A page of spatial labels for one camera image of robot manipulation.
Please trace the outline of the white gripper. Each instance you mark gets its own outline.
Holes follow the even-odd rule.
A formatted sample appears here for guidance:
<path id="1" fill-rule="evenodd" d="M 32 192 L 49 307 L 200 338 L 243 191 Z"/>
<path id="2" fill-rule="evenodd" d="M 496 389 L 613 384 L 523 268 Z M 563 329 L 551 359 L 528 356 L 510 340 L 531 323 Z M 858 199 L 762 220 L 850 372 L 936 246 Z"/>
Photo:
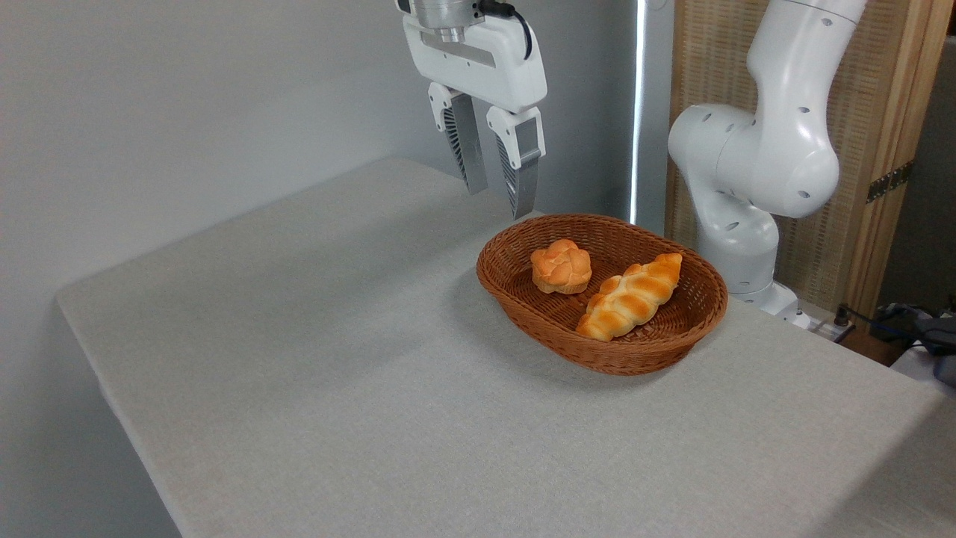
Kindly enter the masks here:
<path id="1" fill-rule="evenodd" d="M 404 34 L 419 73 L 431 82 L 428 99 L 469 194 L 488 187 L 474 103 L 491 103 L 488 126 L 495 133 L 513 218 L 535 208 L 538 160 L 546 156 L 541 114 L 547 95 L 538 41 L 515 18 L 487 17 L 465 29 L 464 42 L 444 42 L 403 17 Z"/>

